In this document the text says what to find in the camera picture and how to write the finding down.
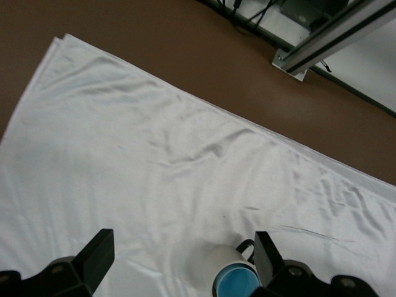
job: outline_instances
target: satin fabric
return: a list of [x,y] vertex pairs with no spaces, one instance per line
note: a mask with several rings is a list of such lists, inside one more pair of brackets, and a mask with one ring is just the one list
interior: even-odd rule
[[325,282],[396,292],[395,187],[70,35],[2,139],[0,195],[0,270],[23,278],[114,229],[97,297],[210,296],[205,255],[256,230]]

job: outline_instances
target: black mug handle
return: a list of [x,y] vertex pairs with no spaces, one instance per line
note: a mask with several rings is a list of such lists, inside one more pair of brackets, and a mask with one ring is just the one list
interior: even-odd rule
[[247,259],[247,261],[254,265],[254,240],[253,239],[247,239],[247,240],[243,241],[236,248],[236,250],[242,254],[249,246],[253,246],[253,251],[252,251],[252,254],[250,255],[250,257]]

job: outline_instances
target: brown surface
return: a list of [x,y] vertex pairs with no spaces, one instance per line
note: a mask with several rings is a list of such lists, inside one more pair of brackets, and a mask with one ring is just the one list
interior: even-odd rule
[[54,36],[70,33],[161,79],[396,184],[396,119],[310,72],[193,0],[0,1],[0,135]]

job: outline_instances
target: screw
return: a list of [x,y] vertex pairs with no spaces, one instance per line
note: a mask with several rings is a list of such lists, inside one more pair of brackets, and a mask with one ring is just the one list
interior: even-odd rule
[[59,272],[62,272],[62,271],[63,271],[63,266],[62,265],[58,265],[58,266],[55,266],[54,268],[52,268],[51,273],[56,274],[56,273],[59,273]]
[[356,286],[355,282],[347,277],[341,278],[340,282],[345,288],[353,289]]
[[292,267],[289,269],[289,273],[294,276],[294,277],[300,277],[303,272],[301,271],[301,269],[297,268],[297,267]]
[[0,277],[0,283],[5,283],[9,279],[10,279],[10,277],[8,275],[3,275]]

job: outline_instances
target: mug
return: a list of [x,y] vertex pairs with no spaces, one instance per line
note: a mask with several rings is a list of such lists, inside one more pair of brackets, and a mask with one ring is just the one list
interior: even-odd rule
[[218,246],[206,257],[206,279],[213,297],[250,297],[260,286],[253,254],[248,260],[242,256],[253,243],[251,239],[245,240],[236,249]]

